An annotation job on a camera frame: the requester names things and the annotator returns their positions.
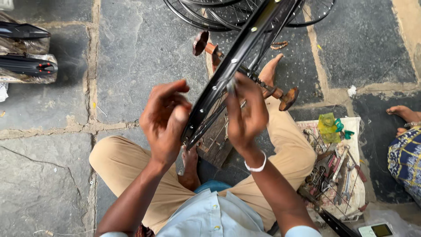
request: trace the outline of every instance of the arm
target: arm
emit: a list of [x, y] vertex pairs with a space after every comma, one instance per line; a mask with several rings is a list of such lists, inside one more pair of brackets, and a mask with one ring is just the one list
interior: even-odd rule
[[[248, 108], [242, 114], [238, 99], [228, 95], [228, 137], [247, 165], [258, 168], [263, 165], [264, 155], [256, 147], [254, 138], [266, 128], [269, 114], [260, 88], [242, 74], [236, 74], [236, 78], [237, 95], [246, 99]], [[251, 174], [272, 208], [282, 236], [295, 226], [303, 225], [317, 229], [301, 198], [269, 160], [261, 172]]]
[[189, 118], [191, 104], [178, 92], [188, 92], [186, 81], [155, 86], [139, 124], [152, 156], [136, 179], [107, 210], [95, 233], [124, 232], [134, 236], [145, 216], [161, 178], [177, 159], [181, 133]]

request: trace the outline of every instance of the phone screen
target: phone screen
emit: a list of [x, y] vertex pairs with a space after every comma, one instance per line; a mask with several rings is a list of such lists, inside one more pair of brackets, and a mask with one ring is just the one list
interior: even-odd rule
[[386, 224], [371, 227], [377, 237], [392, 235], [389, 227]]

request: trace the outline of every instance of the stack of bicycle wheels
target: stack of bicycle wheels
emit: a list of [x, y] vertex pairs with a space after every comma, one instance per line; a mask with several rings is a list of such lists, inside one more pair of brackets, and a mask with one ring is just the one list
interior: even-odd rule
[[[266, 0], [164, 0], [184, 22], [214, 32], [240, 31], [263, 1]], [[335, 0], [303, 0], [288, 19], [286, 27], [317, 23], [329, 14], [334, 4]]]

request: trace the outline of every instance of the man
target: man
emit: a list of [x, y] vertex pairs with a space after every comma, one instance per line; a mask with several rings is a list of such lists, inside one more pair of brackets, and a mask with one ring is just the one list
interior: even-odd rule
[[[271, 60], [260, 79], [273, 86], [274, 70], [282, 54]], [[180, 80], [155, 86], [139, 123], [151, 151], [111, 136], [95, 145], [90, 163], [118, 199], [107, 210], [96, 236], [134, 236], [143, 223], [164, 236], [268, 236], [275, 220], [286, 237], [320, 237], [296, 190], [311, 172], [316, 155], [279, 100], [263, 99], [261, 89], [237, 73], [236, 93], [247, 100], [242, 114], [238, 98], [226, 98], [228, 137], [244, 158], [251, 175], [222, 192], [195, 194], [197, 154], [184, 151], [184, 176], [175, 160], [180, 136], [192, 105], [180, 95], [189, 91]], [[276, 155], [266, 155], [253, 139], [267, 126]]]

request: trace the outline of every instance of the light blue shirt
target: light blue shirt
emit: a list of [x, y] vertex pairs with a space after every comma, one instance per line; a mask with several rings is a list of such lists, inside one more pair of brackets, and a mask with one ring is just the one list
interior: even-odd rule
[[[259, 214], [231, 192], [226, 197], [210, 189], [188, 199], [168, 219], [156, 237], [269, 237], [263, 230]], [[308, 226], [296, 226], [285, 237], [321, 237]], [[127, 237], [121, 232], [109, 232], [101, 237]]]

